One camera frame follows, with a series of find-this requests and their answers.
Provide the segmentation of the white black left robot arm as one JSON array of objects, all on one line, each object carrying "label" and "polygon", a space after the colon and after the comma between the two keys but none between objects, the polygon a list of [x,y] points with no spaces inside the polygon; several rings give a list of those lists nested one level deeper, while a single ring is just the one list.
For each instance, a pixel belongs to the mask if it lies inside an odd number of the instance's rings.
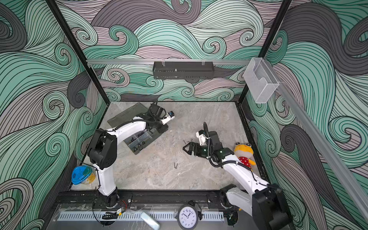
[{"label": "white black left robot arm", "polygon": [[117,159],[118,145],[126,143],[134,154],[138,154],[168,130],[167,123],[175,118],[173,111],[166,111],[153,102],[143,113],[132,115],[137,106],[124,111],[124,119],[111,129],[97,129],[87,147],[92,166],[97,172],[99,198],[108,208],[119,203],[118,188],[114,179],[113,165]]}]

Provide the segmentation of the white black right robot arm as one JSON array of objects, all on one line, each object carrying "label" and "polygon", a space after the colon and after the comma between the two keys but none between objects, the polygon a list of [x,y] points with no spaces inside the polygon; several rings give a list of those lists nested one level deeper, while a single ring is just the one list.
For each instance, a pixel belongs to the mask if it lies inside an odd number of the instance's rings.
[{"label": "white black right robot arm", "polygon": [[270,184],[243,164],[235,153],[223,147],[215,131],[209,131],[206,123],[196,133],[199,142],[183,147],[188,155],[204,158],[211,166],[230,173],[245,189],[230,187],[225,191],[225,205],[236,206],[249,214],[258,229],[280,230],[292,224],[285,193],[277,184]]}]

